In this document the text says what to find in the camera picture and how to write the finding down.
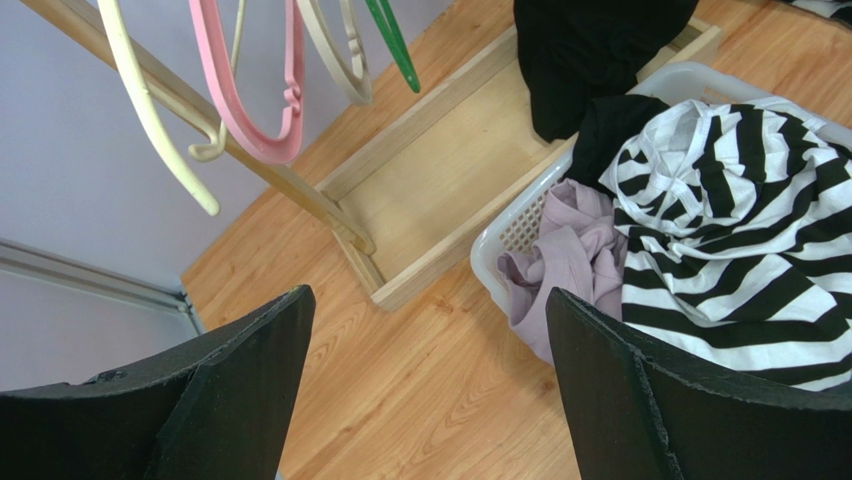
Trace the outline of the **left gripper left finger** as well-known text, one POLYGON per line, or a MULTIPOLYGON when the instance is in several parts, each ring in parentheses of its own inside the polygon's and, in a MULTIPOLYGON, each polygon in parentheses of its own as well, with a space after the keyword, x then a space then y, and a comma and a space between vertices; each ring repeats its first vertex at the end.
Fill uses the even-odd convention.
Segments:
POLYGON ((316 310, 299 285, 81 384, 1 395, 5 479, 272 479, 316 310))

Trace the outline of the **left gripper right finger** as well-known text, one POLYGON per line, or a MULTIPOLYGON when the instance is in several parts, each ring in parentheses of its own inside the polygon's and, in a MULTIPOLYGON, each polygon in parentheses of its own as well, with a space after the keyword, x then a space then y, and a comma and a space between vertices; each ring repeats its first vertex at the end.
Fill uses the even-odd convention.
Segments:
POLYGON ((555 288, 546 319, 585 479, 847 479, 851 399, 736 372, 555 288))

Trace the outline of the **striped tank top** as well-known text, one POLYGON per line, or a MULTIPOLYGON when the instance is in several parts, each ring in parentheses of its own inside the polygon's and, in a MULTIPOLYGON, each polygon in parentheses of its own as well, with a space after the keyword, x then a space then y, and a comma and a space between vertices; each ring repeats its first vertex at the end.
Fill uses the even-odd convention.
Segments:
POLYGON ((851 154, 781 97, 687 100, 600 176, 627 239, 621 316, 791 387, 851 379, 851 154))

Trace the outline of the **green hanger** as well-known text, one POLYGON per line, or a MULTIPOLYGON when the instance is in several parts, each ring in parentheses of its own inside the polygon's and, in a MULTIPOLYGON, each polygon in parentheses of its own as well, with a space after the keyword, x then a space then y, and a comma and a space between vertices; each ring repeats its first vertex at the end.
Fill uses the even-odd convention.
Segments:
POLYGON ((409 89, 414 93, 420 93, 420 80, 390 2, 366 0, 365 3, 409 89))

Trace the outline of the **black tank top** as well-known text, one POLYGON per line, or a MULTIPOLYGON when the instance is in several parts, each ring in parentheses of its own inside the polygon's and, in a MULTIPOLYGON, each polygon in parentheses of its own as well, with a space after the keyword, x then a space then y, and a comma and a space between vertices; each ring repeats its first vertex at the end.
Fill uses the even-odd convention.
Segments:
POLYGON ((587 103, 620 95, 687 26, 694 1, 522 0, 513 5, 517 56, 532 126, 547 142, 571 137, 587 103))
POLYGON ((574 180, 613 198, 599 182, 624 143, 638 135, 654 117, 670 105, 656 97, 616 95, 589 102, 572 150, 571 165, 561 180, 574 180))

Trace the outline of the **cream hanger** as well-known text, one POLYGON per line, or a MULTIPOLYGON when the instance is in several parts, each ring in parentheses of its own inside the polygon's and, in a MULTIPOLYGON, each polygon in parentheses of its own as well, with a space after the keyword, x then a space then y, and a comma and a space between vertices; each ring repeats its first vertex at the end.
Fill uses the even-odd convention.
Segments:
MULTIPOLYGON (((143 71, 132 46, 130 35, 127 33, 118 1, 97 1, 97 5, 118 73, 149 141, 171 174, 203 210, 210 216, 218 215, 220 212, 219 202, 179 153, 156 111, 151 91, 144 80, 143 71)), ((230 59, 231 73, 236 73, 237 69, 245 9, 246 1, 239 1, 231 52, 232 58, 230 59)), ((218 129, 203 127, 202 131, 207 135, 209 143, 190 145, 188 151, 197 162, 207 163, 219 158, 224 153, 228 128, 224 120, 221 120, 218 129)))

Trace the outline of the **mauve pink tank top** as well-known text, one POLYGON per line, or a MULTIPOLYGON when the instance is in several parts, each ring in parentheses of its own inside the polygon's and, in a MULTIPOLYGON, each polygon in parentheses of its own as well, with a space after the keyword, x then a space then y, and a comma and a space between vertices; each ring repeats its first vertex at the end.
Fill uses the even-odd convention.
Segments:
POLYGON ((511 330, 551 364, 546 303, 556 287, 621 320, 626 250, 609 197, 571 179, 551 187, 531 252, 503 252, 496 261, 509 294, 511 330))

